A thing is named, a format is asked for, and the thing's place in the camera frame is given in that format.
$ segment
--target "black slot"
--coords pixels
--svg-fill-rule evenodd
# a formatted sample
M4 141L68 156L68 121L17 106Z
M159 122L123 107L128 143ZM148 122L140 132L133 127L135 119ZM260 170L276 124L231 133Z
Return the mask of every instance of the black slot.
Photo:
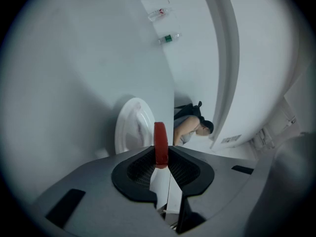
M232 167L232 169L236 170L238 172L248 174L248 175L251 175L253 172L253 168L247 168L247 167L243 167L243 166L239 166L239 165Z
M46 219L54 225L63 228L84 194L84 191L71 189L51 209L47 214Z
M176 232L182 234L205 222L205 219L196 212L192 212L188 199L182 196L178 225Z

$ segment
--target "backpack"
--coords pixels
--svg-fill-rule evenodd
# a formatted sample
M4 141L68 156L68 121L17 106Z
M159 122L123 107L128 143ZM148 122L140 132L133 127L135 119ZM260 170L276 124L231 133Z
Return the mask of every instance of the backpack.
M193 106L193 104L188 104L188 105L175 107L175 109L181 109L181 110L176 115L173 116L173 120L176 120L186 115L194 115L199 118L201 117L201 111L199 110L201 106L202 106L202 102L199 101L198 105L195 105L195 106Z

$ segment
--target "black hair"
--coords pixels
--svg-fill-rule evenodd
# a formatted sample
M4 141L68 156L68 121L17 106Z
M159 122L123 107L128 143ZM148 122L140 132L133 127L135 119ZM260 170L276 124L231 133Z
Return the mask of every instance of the black hair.
M205 120L203 116L199 116L198 119L199 119L199 122L201 125L203 125L204 127L207 127L209 129L210 133L213 132L214 125L211 121Z

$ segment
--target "label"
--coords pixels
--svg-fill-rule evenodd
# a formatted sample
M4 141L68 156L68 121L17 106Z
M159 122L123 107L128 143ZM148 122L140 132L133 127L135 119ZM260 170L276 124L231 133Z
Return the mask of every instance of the label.
M164 39L166 40L166 42L171 42L172 41L171 35L165 36Z

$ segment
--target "clear plastic bottle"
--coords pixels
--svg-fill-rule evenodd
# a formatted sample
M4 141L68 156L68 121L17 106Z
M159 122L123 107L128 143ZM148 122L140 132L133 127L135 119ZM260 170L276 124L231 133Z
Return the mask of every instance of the clear plastic bottle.
M159 44L164 44L164 43L175 41L181 36L182 36L182 34L172 34L172 35L169 34L169 35L166 35L166 36L164 36L164 37L159 39Z
M168 15L172 11L171 8L161 8L159 10L155 10L152 13L148 15L148 18L150 21L154 22L158 18L164 17L165 15Z

